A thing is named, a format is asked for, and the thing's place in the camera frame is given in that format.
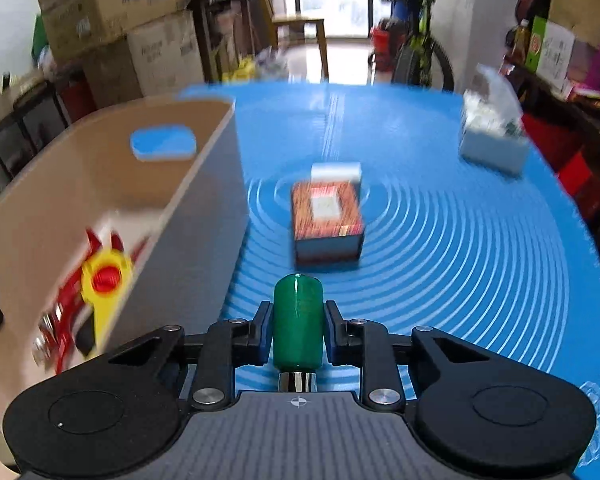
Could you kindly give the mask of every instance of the blue tablecloth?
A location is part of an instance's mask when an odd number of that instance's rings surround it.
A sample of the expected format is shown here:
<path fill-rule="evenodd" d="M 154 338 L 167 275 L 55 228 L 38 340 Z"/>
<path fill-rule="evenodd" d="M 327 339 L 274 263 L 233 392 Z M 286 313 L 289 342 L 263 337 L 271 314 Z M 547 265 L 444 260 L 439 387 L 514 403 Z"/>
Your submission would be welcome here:
<path fill-rule="evenodd" d="M 461 98 L 440 92 L 268 83 L 183 96 L 210 94 L 235 99 L 251 210 L 225 317 L 251 318 L 294 271 L 292 183 L 314 162 L 360 161 L 360 266 L 315 269 L 325 299 L 345 319 L 403 334 L 433 325 L 580 386 L 599 417 L 577 474 L 600 480 L 600 261 L 538 152 L 520 179 L 460 159 Z M 358 377 L 325 366 L 318 388 L 355 390 Z M 238 389 L 273 389 L 276 373 L 243 367 L 236 379 Z"/>

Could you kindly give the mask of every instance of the bicycle tire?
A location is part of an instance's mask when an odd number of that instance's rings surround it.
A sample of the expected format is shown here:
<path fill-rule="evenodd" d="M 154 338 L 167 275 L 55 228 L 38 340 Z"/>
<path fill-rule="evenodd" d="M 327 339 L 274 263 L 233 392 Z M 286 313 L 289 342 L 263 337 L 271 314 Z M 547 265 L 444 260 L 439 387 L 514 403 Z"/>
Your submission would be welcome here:
<path fill-rule="evenodd" d="M 451 68 L 451 62 L 446 55 L 445 49 L 438 43 L 438 40 L 431 38 L 431 51 L 438 58 L 440 69 L 442 70 L 442 89 L 453 92 L 456 87 L 454 81 L 454 71 Z"/>
<path fill-rule="evenodd" d="M 403 45 L 395 62 L 391 82 L 420 86 L 420 53 L 408 45 Z"/>

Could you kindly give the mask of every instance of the small square box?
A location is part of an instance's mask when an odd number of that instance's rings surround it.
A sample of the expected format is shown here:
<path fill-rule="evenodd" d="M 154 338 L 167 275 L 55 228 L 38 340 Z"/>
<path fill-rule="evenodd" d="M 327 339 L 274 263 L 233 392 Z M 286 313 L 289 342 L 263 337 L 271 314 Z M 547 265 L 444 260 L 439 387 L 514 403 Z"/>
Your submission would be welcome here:
<path fill-rule="evenodd" d="M 365 228 L 349 182 L 298 182 L 291 190 L 297 262 L 357 260 Z"/>

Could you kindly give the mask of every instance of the bottle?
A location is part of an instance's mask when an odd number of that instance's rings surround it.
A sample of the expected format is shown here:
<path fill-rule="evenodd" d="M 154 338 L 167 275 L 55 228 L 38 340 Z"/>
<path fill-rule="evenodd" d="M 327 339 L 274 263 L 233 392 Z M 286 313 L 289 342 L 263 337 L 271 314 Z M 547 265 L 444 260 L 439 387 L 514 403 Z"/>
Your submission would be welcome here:
<path fill-rule="evenodd" d="M 511 58 L 514 62 L 524 64 L 526 61 L 526 51 L 529 48 L 531 33 L 529 31 L 529 21 L 522 20 L 516 29 L 516 39 L 513 44 Z"/>

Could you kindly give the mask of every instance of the green cylinder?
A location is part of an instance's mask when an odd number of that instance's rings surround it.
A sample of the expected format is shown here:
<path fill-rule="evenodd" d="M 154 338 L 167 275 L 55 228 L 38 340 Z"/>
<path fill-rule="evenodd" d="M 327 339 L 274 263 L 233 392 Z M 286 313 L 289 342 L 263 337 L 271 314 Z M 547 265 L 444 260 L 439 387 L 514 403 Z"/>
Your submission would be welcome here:
<path fill-rule="evenodd" d="M 290 274 L 273 293 L 273 364 L 280 372 L 311 372 L 322 365 L 322 284 Z"/>

